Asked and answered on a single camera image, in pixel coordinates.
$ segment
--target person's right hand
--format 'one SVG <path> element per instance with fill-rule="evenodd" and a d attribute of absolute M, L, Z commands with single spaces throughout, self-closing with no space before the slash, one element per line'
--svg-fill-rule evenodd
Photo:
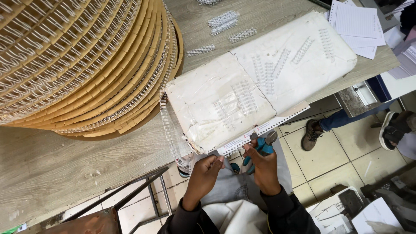
<path fill-rule="evenodd" d="M 277 179 L 277 155 L 274 151 L 267 156 L 260 155 L 256 147 L 257 138 L 251 141 L 251 145 L 245 144 L 243 157 L 250 156 L 255 165 L 254 182 L 260 187 L 260 190 L 268 196 L 273 196 L 282 190 Z"/>

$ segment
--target person's left hand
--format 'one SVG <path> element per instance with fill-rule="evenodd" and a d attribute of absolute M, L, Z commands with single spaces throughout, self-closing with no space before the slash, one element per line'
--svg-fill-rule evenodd
<path fill-rule="evenodd" d="M 223 162 L 224 156 L 210 155 L 195 163 L 188 188 L 182 200 L 182 207 L 185 210 L 194 210 L 198 206 L 199 201 L 212 190 L 217 180 L 218 172 L 221 168 L 225 168 Z"/>

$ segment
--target metal stand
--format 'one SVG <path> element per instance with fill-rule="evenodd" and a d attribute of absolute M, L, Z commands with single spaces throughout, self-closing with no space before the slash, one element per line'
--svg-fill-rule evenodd
<path fill-rule="evenodd" d="M 120 192 L 121 190 L 123 190 L 124 188 L 126 188 L 127 186 L 134 184 L 138 181 L 141 181 L 143 179 L 146 180 L 146 182 L 144 184 L 142 184 L 139 188 L 135 189 L 133 192 L 131 192 L 129 195 L 127 195 L 125 198 L 123 198 L 121 201 L 119 201 L 117 204 L 114 205 L 114 209 L 116 210 L 116 212 L 118 212 L 124 205 L 126 205 L 130 200 L 132 200 L 137 194 L 139 194 L 141 191 L 143 191 L 143 189 L 145 189 L 146 187 L 149 189 L 149 193 L 150 193 L 150 198 L 152 200 L 152 204 L 153 204 L 153 209 L 155 211 L 155 215 L 156 218 L 153 219 L 149 219 L 143 222 L 139 222 L 138 224 L 136 224 L 136 226 L 134 226 L 134 228 L 129 232 L 129 234 L 133 234 L 140 226 L 143 226 L 147 223 L 151 223 L 153 221 L 159 220 L 161 218 L 167 217 L 172 215 L 172 208 L 171 208 L 171 204 L 169 202 L 169 197 L 168 197 L 168 193 L 166 191 L 166 186 L 165 186 L 165 181 L 163 180 L 163 176 L 162 174 L 168 170 L 168 167 L 163 167 L 160 168 L 158 170 L 156 170 L 155 172 L 146 174 L 134 181 L 131 181 L 125 185 L 120 186 L 118 189 L 116 189 L 114 192 L 110 193 L 109 195 L 101 198 L 100 200 L 94 202 L 93 204 L 87 206 L 85 209 L 79 211 L 78 213 L 72 215 L 70 218 L 64 220 L 62 223 L 71 221 L 71 220 L 75 220 L 77 218 L 79 218 L 80 216 L 82 216 L 83 214 L 87 213 L 89 210 L 91 210 L 92 208 L 96 207 L 97 205 L 99 205 L 100 203 L 102 203 L 103 201 L 107 200 L 108 198 L 112 197 L 114 194 Z M 162 184 L 162 189 L 163 189 L 163 196 L 165 198 L 166 201 L 166 205 L 168 207 L 168 213 L 164 214 L 164 215 L 160 215 L 158 208 L 156 206 L 156 202 L 155 202 L 155 198 L 154 198 L 154 194 L 152 191 L 152 188 L 150 186 L 150 184 L 156 180 L 157 178 L 160 179 L 160 183 Z M 120 219 L 117 219 L 118 221 L 118 228 L 119 228 L 119 233 L 122 234 L 121 231 L 121 225 L 120 225 Z"/>

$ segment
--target brown work boot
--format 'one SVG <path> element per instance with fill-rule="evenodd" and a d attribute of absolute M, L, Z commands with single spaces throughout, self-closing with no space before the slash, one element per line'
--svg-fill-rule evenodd
<path fill-rule="evenodd" d="M 311 151 L 318 137 L 321 137 L 322 133 L 324 133 L 323 131 L 314 129 L 314 125 L 316 124 L 319 124 L 319 120 L 311 119 L 306 123 L 306 133 L 300 142 L 300 146 L 304 151 Z"/>

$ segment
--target hand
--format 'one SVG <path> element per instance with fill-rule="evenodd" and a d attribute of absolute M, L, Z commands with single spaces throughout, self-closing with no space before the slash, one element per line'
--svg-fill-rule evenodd
<path fill-rule="evenodd" d="M 252 145 L 245 144 L 243 157 L 251 156 L 255 165 L 254 182 L 260 190 L 268 196 L 273 196 L 282 190 L 277 179 L 277 155 L 274 151 L 267 156 L 260 155 L 253 147 L 257 147 L 257 138 L 251 141 Z"/>
<path fill-rule="evenodd" d="M 224 156 L 210 155 L 195 163 L 188 188 L 182 200 L 182 207 L 185 210 L 194 210 L 201 198 L 212 190 L 217 180 L 218 172 L 221 168 L 225 168 L 223 162 Z"/>

